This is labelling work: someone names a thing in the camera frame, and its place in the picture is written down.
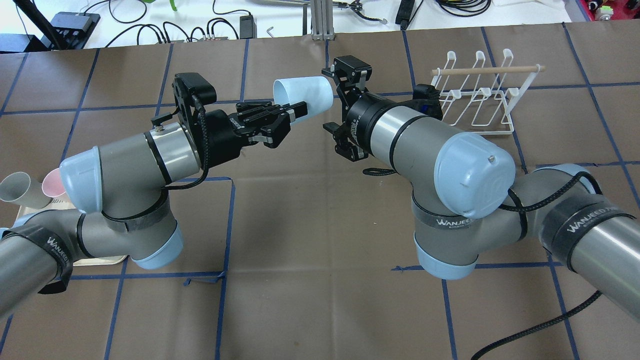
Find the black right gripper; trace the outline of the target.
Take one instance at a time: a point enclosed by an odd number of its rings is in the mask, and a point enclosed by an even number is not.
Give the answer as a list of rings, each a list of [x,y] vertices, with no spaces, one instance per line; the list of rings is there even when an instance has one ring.
[[[334,80],[342,103],[342,124],[323,124],[336,143],[335,152],[352,162],[366,159],[371,153],[374,125],[387,110],[386,99],[366,87],[373,74],[372,66],[354,55],[341,55],[321,72]]]

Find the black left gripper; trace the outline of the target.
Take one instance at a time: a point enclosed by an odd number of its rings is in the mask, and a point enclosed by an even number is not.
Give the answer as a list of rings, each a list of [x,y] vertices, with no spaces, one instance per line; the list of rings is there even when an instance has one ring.
[[[222,110],[206,112],[205,136],[199,144],[199,154],[206,157],[207,168],[219,166],[240,156],[244,147],[262,142],[275,149],[291,130],[291,123],[308,115],[307,102],[278,105],[271,101],[240,102],[236,112]]]

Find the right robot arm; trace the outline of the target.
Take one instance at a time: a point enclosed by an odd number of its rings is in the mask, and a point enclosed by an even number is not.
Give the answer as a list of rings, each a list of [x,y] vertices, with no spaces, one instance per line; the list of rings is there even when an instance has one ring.
[[[460,280],[480,253],[535,237],[569,271],[639,317],[639,221],[609,201],[582,166],[560,164],[516,176],[510,153],[442,121],[441,92],[418,84],[409,101],[369,91],[372,67],[336,57],[322,74],[334,80],[342,124],[323,125],[336,152],[371,155],[409,180],[413,240],[420,266]]]

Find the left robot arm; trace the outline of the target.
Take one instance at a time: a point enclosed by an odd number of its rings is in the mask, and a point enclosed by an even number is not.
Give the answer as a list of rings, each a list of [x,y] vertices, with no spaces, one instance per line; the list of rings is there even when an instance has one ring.
[[[153,129],[66,158],[59,166],[72,209],[42,210],[1,230],[1,318],[39,293],[67,290],[73,265],[83,259],[128,256],[158,269],[182,252],[184,237],[170,207],[176,182],[231,161],[242,148],[276,148],[307,104],[240,102],[237,111],[206,112],[192,96],[173,114],[152,119]]]

